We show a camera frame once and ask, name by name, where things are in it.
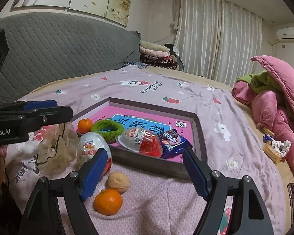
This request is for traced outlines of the shallow grey cardboard box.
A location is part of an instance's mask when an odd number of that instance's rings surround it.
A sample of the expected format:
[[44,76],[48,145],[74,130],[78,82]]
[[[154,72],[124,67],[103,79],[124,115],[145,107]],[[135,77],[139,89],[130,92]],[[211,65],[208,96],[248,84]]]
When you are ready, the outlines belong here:
[[74,129],[84,119],[100,125],[114,163],[188,179],[179,147],[190,146],[199,160],[208,160],[199,118],[191,111],[109,97],[75,114]]

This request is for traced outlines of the pink quilted duvet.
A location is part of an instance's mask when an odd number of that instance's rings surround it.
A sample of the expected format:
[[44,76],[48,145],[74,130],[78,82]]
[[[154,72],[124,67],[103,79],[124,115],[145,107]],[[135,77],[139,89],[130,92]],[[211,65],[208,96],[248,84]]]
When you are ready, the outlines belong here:
[[271,130],[277,141],[292,143],[284,159],[294,175],[294,69],[285,61],[268,55],[254,56],[251,60],[258,62],[283,92],[265,90],[256,94],[247,83],[240,81],[234,84],[232,95],[252,109],[258,128]]

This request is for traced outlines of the blue Oreo cookie packet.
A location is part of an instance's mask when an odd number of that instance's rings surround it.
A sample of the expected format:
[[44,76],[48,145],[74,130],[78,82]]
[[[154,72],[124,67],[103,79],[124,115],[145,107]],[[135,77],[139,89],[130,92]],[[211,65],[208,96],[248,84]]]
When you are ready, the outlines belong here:
[[182,154],[184,149],[193,147],[185,137],[177,133],[176,129],[159,133],[158,138],[163,149],[162,159],[174,158]]

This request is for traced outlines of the wrapped biscuit packet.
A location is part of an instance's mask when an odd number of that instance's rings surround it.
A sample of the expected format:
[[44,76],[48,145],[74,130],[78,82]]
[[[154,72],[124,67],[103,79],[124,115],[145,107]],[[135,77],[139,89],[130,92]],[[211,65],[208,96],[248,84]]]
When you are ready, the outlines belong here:
[[[263,134],[271,135],[275,139],[275,134],[266,127],[262,127],[262,132]],[[271,144],[263,143],[262,150],[273,161],[274,164],[278,164],[281,161],[282,158],[280,158],[280,156],[274,152],[274,150],[271,147]]]

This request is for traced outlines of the orange tangerine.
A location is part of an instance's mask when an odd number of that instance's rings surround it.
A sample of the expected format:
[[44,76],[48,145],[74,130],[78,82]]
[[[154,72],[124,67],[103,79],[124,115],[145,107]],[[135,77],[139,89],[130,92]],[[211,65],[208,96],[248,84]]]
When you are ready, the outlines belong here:
[[100,191],[94,199],[93,208],[103,215],[115,215],[122,207],[121,194],[112,188]]
[[91,131],[92,126],[92,121],[88,118],[84,118],[78,122],[77,131],[81,134],[85,134]]

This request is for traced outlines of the grey quilted headboard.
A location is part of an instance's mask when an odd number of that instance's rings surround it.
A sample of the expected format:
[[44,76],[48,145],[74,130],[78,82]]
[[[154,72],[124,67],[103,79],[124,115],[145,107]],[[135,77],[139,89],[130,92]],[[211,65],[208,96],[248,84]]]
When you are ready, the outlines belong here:
[[0,73],[0,105],[63,79],[120,69],[140,60],[141,35],[115,25],[62,13],[0,18],[8,53]]

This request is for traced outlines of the blue white surprise egg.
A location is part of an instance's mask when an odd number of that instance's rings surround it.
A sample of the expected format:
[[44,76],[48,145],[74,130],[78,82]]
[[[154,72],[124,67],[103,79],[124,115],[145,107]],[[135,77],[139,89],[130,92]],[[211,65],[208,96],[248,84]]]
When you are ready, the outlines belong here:
[[80,137],[77,147],[77,163],[81,167],[93,158],[98,149],[105,149],[107,152],[107,163],[102,173],[104,176],[111,169],[112,154],[105,139],[96,132],[88,132]]

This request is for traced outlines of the white air conditioner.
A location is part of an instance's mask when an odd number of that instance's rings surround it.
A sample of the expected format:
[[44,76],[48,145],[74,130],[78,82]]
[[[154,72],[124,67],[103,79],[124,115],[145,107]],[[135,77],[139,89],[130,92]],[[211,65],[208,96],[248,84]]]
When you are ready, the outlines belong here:
[[268,41],[268,44],[273,46],[279,42],[294,43],[294,27],[277,29],[276,37],[275,41]]

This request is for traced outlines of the white striped curtain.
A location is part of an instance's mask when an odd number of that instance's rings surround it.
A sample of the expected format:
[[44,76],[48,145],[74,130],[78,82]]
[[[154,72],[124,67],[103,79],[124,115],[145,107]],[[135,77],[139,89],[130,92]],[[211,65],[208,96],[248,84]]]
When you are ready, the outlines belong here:
[[255,71],[263,20],[225,0],[174,0],[174,52],[184,72],[233,86]]

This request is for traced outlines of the brown walnut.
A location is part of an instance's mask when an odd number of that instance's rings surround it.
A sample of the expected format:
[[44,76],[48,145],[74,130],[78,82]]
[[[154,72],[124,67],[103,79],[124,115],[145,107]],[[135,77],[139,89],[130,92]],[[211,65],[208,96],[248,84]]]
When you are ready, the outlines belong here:
[[108,176],[107,187],[115,189],[120,194],[126,192],[130,185],[131,184],[128,176],[122,172],[112,172]]

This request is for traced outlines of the beige mesh drawstring bag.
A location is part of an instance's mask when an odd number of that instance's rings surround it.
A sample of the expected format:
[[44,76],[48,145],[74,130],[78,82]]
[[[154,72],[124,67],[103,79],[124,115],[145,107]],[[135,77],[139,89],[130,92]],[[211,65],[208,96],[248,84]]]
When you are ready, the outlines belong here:
[[71,123],[44,126],[34,133],[40,142],[33,151],[36,174],[58,175],[76,158],[78,135]]

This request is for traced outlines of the small blue snack wrapper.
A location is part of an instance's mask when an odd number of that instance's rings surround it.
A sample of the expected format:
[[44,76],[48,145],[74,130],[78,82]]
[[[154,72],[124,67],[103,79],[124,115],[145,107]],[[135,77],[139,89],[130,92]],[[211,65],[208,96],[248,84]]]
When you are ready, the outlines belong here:
[[274,137],[272,137],[271,135],[269,134],[263,135],[263,143],[271,144],[273,140],[274,140]]

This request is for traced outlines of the red white surprise egg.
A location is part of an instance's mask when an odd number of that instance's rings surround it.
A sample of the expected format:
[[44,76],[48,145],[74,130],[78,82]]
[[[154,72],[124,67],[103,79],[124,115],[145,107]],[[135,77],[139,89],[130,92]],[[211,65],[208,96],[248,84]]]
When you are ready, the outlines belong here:
[[144,128],[135,127],[126,129],[117,138],[124,148],[139,154],[160,158],[163,149],[158,136]]

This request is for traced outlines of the stack of folded blankets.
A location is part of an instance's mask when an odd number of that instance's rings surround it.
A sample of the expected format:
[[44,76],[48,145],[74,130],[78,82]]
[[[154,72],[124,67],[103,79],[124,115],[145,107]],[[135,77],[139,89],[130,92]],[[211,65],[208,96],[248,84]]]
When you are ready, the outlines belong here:
[[167,46],[141,40],[139,51],[140,61],[147,66],[162,67],[170,70],[179,69],[178,56]]

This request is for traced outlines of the pink strawberry print bedsheet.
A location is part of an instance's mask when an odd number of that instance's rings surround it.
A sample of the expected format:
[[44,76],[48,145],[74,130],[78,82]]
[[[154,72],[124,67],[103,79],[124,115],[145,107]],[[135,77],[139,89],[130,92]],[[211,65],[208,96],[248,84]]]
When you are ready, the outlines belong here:
[[[252,177],[266,205],[275,234],[285,231],[286,203],[277,167],[262,150],[230,92],[217,83],[200,84],[172,73],[160,75],[128,66],[119,70],[53,83],[24,96],[26,101],[55,100],[75,113],[113,97],[196,114],[202,126],[208,165],[227,177]],[[159,177],[123,165],[112,171],[130,181],[120,211],[104,216],[86,208],[100,234],[192,234],[205,208],[189,181]]]

